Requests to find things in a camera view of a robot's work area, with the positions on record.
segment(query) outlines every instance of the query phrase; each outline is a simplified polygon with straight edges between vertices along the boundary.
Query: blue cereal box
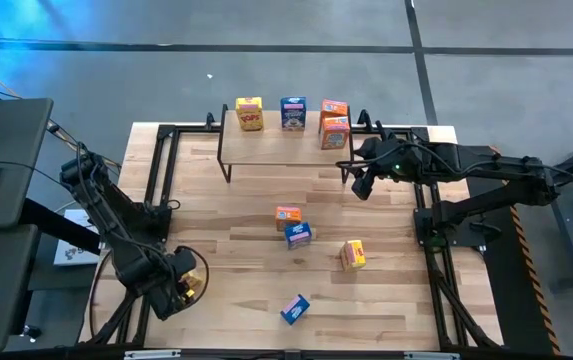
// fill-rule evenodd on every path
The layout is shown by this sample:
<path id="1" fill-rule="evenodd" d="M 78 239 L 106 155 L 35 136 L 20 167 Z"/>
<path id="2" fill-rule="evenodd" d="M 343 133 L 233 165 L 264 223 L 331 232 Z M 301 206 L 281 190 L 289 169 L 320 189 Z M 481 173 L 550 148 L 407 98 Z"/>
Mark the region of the blue cereal box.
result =
<path id="1" fill-rule="evenodd" d="M 313 232 L 310 231 L 310 226 L 307 222 L 285 228 L 284 235 L 286 237 L 288 250 L 302 245 L 308 245 L 313 239 Z"/>
<path id="2" fill-rule="evenodd" d="M 310 307 L 310 304 L 303 296 L 297 295 L 290 302 L 290 304 L 286 305 L 284 310 L 280 312 L 282 317 L 289 325 L 293 325 L 295 320 L 297 320 L 303 313 Z"/>
<path id="3" fill-rule="evenodd" d="M 282 98 L 282 130 L 304 131 L 306 127 L 306 98 Z"/>

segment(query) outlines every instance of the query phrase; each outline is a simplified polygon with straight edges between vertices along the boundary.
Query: white paper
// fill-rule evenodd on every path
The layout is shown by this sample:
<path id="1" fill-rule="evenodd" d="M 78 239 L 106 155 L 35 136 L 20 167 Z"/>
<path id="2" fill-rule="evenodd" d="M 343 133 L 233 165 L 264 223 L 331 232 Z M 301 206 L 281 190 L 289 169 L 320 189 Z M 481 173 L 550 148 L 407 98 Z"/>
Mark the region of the white paper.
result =
<path id="1" fill-rule="evenodd" d="M 97 228 L 88 222 L 88 214 L 82 209 L 69 209 L 64 213 L 64 217 L 76 224 L 87 227 L 88 230 L 97 233 Z M 64 240 L 59 240 L 57 251 L 55 251 L 55 260 L 53 265 L 70 266 L 70 265 L 87 265 L 97 264 L 99 257 L 88 251 L 76 246 L 72 246 Z"/>

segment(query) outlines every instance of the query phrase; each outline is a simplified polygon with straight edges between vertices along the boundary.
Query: table leg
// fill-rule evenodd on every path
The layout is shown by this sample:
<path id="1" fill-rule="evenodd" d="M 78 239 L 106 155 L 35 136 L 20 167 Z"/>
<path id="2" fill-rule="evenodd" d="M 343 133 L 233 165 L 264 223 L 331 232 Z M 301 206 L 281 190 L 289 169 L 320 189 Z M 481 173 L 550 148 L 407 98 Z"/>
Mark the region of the table leg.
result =
<path id="1" fill-rule="evenodd" d="M 230 177 L 232 174 L 233 165 L 228 165 L 228 172 L 226 172 L 226 169 L 224 169 L 224 164 L 222 164 L 221 162 L 219 163 L 219 167 L 222 169 L 222 173 L 224 174 L 224 179 L 226 179 L 226 182 L 230 184 Z"/>
<path id="2" fill-rule="evenodd" d="M 50 211 L 33 200 L 26 199 L 24 201 L 19 223 L 37 225 L 39 230 L 46 234 L 99 255 L 99 235 Z"/>
<path id="3" fill-rule="evenodd" d="M 341 169 L 342 172 L 342 184 L 346 185 L 346 181 L 348 181 L 348 170 Z"/>

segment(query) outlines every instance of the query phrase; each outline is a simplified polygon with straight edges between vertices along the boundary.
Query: yellow cereal box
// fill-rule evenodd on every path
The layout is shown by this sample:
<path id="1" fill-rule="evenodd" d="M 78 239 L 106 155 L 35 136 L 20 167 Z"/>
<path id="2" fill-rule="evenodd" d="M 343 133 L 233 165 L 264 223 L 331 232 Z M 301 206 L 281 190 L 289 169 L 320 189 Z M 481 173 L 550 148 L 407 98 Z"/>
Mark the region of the yellow cereal box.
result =
<path id="1" fill-rule="evenodd" d="M 284 231 L 287 226 L 298 225 L 302 222 L 302 211 L 296 207 L 278 206 L 275 210 L 275 227 Z"/>
<path id="2" fill-rule="evenodd" d="M 319 141 L 322 150 L 343 149 L 348 140 L 350 125 L 348 117 L 325 118 L 322 120 L 322 131 L 319 133 Z"/>
<path id="3" fill-rule="evenodd" d="M 262 116 L 262 98 L 237 98 L 235 101 L 235 111 L 237 112 L 239 125 L 243 130 L 261 130 L 264 127 L 264 117 Z"/>
<path id="4" fill-rule="evenodd" d="M 339 258 L 342 261 L 344 271 L 355 271 L 366 265 L 364 248 L 361 240 L 346 241 L 339 251 Z"/>

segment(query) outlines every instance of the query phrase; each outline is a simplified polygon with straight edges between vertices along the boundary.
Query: cardboard box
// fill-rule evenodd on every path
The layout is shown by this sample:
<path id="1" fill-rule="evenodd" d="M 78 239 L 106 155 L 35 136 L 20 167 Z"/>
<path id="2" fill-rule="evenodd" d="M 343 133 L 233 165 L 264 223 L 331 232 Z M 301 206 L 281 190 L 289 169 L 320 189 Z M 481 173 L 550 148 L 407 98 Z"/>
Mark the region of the cardboard box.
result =
<path id="1" fill-rule="evenodd" d="M 287 226 L 302 222 L 302 211 L 296 207 L 278 206 L 275 210 L 275 227 L 277 231 L 284 231 Z"/>
<path id="2" fill-rule="evenodd" d="M 264 117 L 262 115 L 262 98 L 247 97 L 237 98 L 235 101 L 235 111 L 239 125 L 245 131 L 261 130 L 264 127 Z"/>
<path id="3" fill-rule="evenodd" d="M 310 244 L 313 240 L 313 232 L 307 222 L 299 225 L 287 226 L 284 229 L 284 237 L 286 238 L 286 245 L 288 250 L 293 250 L 297 247 Z"/>
<path id="4" fill-rule="evenodd" d="M 355 271 L 361 269 L 366 265 L 366 256 L 364 255 L 364 247 L 361 240 L 346 241 L 342 249 L 339 251 L 339 258 L 342 262 L 344 271 Z"/>
<path id="5" fill-rule="evenodd" d="M 306 98 L 282 98 L 280 103 L 282 130 L 304 131 L 306 127 Z"/>
<path id="6" fill-rule="evenodd" d="M 291 301 L 286 307 L 280 311 L 280 314 L 286 320 L 288 325 L 293 325 L 295 320 L 299 319 L 300 316 L 310 307 L 310 303 L 304 299 L 301 294 L 295 296 L 293 301 Z"/>
<path id="7" fill-rule="evenodd" d="M 334 101 L 324 99 L 322 101 L 322 108 L 319 112 L 319 131 L 322 129 L 324 119 L 329 117 L 342 117 L 348 116 L 348 103 L 342 101 Z"/>
<path id="8" fill-rule="evenodd" d="M 321 125 L 319 141 L 322 150 L 343 149 L 350 133 L 348 117 L 325 118 Z"/>

